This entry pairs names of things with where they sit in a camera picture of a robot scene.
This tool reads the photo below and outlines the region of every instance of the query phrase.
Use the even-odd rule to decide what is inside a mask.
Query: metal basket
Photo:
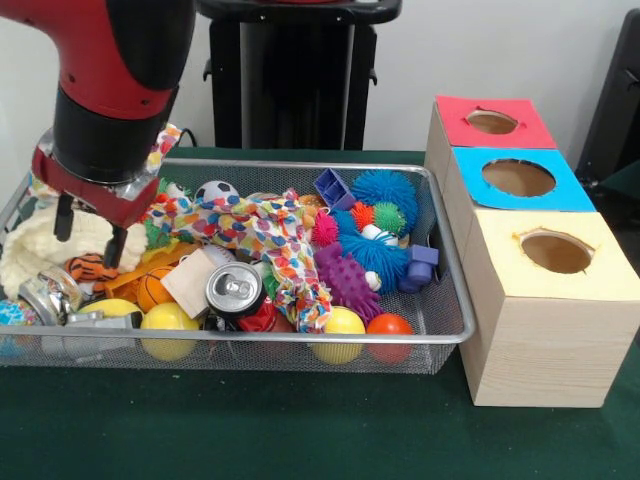
[[[449,222],[436,181],[429,171],[414,166],[171,159],[163,165],[161,175],[192,190],[208,180],[219,179],[234,185],[241,195],[253,192],[281,193],[292,186],[299,194],[307,194],[315,193],[313,181],[328,167],[334,168],[348,184],[365,170],[389,169],[402,172],[415,186],[420,215],[411,241],[413,244],[428,244],[440,249],[437,278],[419,294],[394,293],[383,296],[381,302],[385,311],[407,318],[415,335],[307,335],[4,326],[0,327],[0,365],[436,373],[455,346],[472,335],[475,319]],[[6,234],[32,212],[33,200],[29,200],[26,190],[25,179],[0,214],[0,226],[3,228],[0,243],[4,243]],[[43,336],[56,337],[56,342],[68,346],[73,355],[45,353],[42,349]],[[187,350],[194,345],[193,351],[180,360],[161,361],[150,356],[143,348],[142,343],[148,343],[147,339],[167,339],[165,342],[169,341],[169,346],[189,342]],[[337,352],[349,348],[362,350],[353,361],[334,365],[323,362],[314,354],[312,346],[316,344],[323,344],[325,349]],[[85,348],[87,355],[82,355]],[[399,351],[410,353],[406,359],[398,362]]]

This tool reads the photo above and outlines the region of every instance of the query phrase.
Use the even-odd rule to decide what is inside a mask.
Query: soccer ball
[[[196,192],[196,202],[200,203],[212,203],[216,198],[223,198],[225,203],[237,203],[236,201],[229,201],[230,197],[239,198],[238,191],[233,188],[233,185],[220,180],[212,180],[201,186]]]

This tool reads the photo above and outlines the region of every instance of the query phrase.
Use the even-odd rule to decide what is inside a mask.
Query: purple plastic cube
[[[356,203],[347,184],[333,169],[327,168],[314,182],[316,190],[332,210],[350,210]]]
[[[412,262],[409,264],[407,278],[416,285],[427,285],[433,278],[433,266],[430,263]]]
[[[429,265],[438,265],[440,252],[436,248],[423,247],[422,245],[411,245],[409,247],[409,262],[422,262]]]
[[[420,285],[413,283],[405,277],[401,278],[398,282],[398,290],[404,293],[418,293],[420,291]]]

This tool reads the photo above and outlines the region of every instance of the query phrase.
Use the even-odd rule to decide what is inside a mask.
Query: purple spiky toy
[[[320,281],[331,289],[331,303],[356,312],[365,326],[384,313],[378,305],[380,296],[373,292],[365,279],[362,266],[349,253],[342,256],[342,246],[332,243],[314,256]]]

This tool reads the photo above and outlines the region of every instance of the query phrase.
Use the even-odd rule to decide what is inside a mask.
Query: yellow ball
[[[199,330],[196,320],[189,318],[177,303],[162,303],[156,305],[144,316],[142,329],[159,330]],[[153,358],[163,362],[180,360],[196,348],[196,340],[169,340],[143,338],[142,348]]]
[[[332,307],[331,318],[327,322],[325,333],[364,335],[366,330],[364,323],[355,312],[344,307]],[[360,343],[314,343],[311,350],[325,363],[343,365],[358,358],[362,353],[362,347]]]
[[[105,317],[124,317],[133,312],[140,312],[135,303],[121,300],[119,298],[111,298],[109,300],[100,300],[99,302],[90,303],[82,307],[78,313],[90,313],[102,310]]]

